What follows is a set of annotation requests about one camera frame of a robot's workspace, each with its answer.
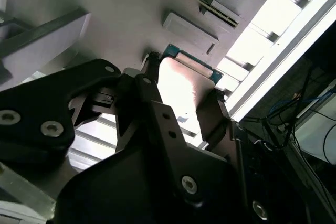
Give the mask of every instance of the bolt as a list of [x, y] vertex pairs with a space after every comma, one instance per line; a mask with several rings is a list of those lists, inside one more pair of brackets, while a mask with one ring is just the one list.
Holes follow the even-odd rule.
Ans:
[[257, 216], [259, 216], [260, 219], [267, 220], [267, 213], [264, 207], [259, 202], [253, 201], [252, 207], [254, 212], [257, 214]]
[[197, 193], [197, 184], [192, 177], [183, 176], [182, 186], [189, 194]]
[[144, 82], [147, 82], [148, 84], [151, 84], [151, 80], [147, 78], [143, 78]]
[[44, 136], [59, 137], [63, 131], [63, 125], [56, 121], [47, 121], [41, 125], [41, 132]]
[[14, 110], [1, 110], [0, 111], [0, 125], [13, 125], [21, 120], [19, 113]]
[[113, 73], [113, 72], [114, 72], [114, 69], [113, 69], [113, 67], [106, 66], [106, 67], [105, 67], [105, 69], [106, 69], [107, 71], [111, 72], [111, 73]]

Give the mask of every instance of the blue cable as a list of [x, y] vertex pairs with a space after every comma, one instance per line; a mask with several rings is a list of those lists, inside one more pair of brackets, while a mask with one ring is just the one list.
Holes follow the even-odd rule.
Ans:
[[[312, 98], [312, 99], [303, 100], [302, 102], [312, 102], [312, 101], [314, 101], [314, 100], [322, 100], [322, 99], [328, 97], [330, 93], [331, 93], [331, 91], [328, 90], [328, 92], [325, 93], [325, 94], [324, 94], [323, 96], [321, 96], [321, 97], [316, 97], [316, 98]], [[270, 114], [271, 114], [277, 107], [279, 107], [279, 105], [286, 104], [286, 103], [290, 103], [290, 102], [292, 102], [292, 101], [293, 101], [293, 100], [286, 100], [286, 101], [281, 101], [281, 102], [276, 103], [276, 104], [269, 110], [268, 115], [270, 115]]]

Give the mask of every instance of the white panel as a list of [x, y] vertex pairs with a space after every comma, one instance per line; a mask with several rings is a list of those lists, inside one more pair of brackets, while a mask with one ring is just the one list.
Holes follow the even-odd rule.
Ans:
[[247, 27], [231, 47], [227, 56], [255, 66], [272, 45], [270, 40]]
[[196, 112], [185, 114], [182, 117], [187, 118], [187, 121], [185, 121], [184, 123], [178, 121], [180, 127], [195, 134], [200, 131], [200, 123], [198, 122]]
[[232, 78], [231, 76], [228, 76], [227, 74], [224, 74], [220, 81], [217, 83], [216, 88], [219, 88], [221, 90], [227, 89], [233, 92], [238, 87], [238, 85], [239, 81]]
[[99, 122], [90, 122], [77, 129], [108, 143], [117, 145], [117, 130]]
[[79, 168], [79, 169], [82, 169], [82, 170], [87, 169], [90, 166], [95, 165], [97, 163], [97, 161], [82, 157], [82, 156], [77, 155], [75, 153], [72, 153], [71, 150], [68, 153], [68, 156], [69, 156], [70, 164], [72, 166], [74, 166], [76, 168]]
[[191, 136], [188, 136], [186, 134], [183, 134], [184, 140], [188, 143], [192, 143], [194, 141], [194, 138]]
[[242, 81], [247, 77], [248, 71], [241, 66], [235, 64], [227, 58], [221, 60], [218, 64], [218, 69], [232, 76], [233, 78]]
[[107, 119], [107, 120], [109, 120], [109, 121], [111, 121], [111, 122], [113, 122], [113, 123], [115, 123], [116, 121], [116, 117], [115, 117], [115, 115], [111, 115], [111, 114], [105, 114], [105, 113], [103, 113], [102, 115], [101, 115], [101, 117], [102, 118], [105, 118], [105, 119]]
[[280, 36], [300, 12], [301, 8], [292, 0], [267, 0], [251, 23], [268, 34]]
[[88, 140], [81, 136], [75, 137], [75, 141], [72, 144], [71, 148], [84, 152], [84, 153], [88, 153], [91, 156], [94, 156], [100, 159], [105, 159], [113, 155], [116, 152], [114, 148], [104, 146], [102, 144]]
[[209, 52], [215, 44], [219, 43], [215, 36], [176, 13], [169, 13], [162, 26], [167, 31], [189, 41], [203, 52]]

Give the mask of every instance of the screw hole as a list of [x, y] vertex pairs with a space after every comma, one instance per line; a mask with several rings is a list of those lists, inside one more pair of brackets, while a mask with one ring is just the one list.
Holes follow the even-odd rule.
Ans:
[[169, 136], [172, 137], [172, 138], [176, 138], [176, 137], [177, 137], [176, 133], [173, 132], [173, 131], [168, 131], [168, 134], [169, 134]]
[[3, 114], [2, 119], [12, 121], [14, 120], [14, 116], [12, 114]]
[[164, 118], [166, 118], [166, 119], [170, 119], [170, 116], [169, 116], [168, 114], [163, 113], [162, 115], [163, 115]]
[[190, 181], [186, 181], [185, 184], [186, 184], [186, 186], [189, 187], [190, 189], [194, 187], [193, 183], [191, 183]]
[[48, 125], [47, 129], [49, 131], [53, 131], [53, 132], [56, 132], [58, 130], [58, 128], [55, 125]]

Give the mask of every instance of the black metal bracket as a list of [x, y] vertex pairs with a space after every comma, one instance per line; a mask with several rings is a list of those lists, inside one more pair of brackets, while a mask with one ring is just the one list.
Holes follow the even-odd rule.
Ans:
[[[2, 117], [6, 117], [6, 111], [14, 111], [19, 121], [0, 125], [0, 160], [41, 165], [62, 161], [75, 137], [72, 121], [77, 118], [71, 118], [69, 102], [106, 83], [113, 85], [120, 74], [116, 66], [99, 59], [1, 92]], [[84, 99], [70, 108], [79, 111], [83, 104]], [[59, 136], [43, 134], [41, 127], [50, 121], [61, 125]], [[54, 127], [51, 125], [50, 130], [56, 131]]]

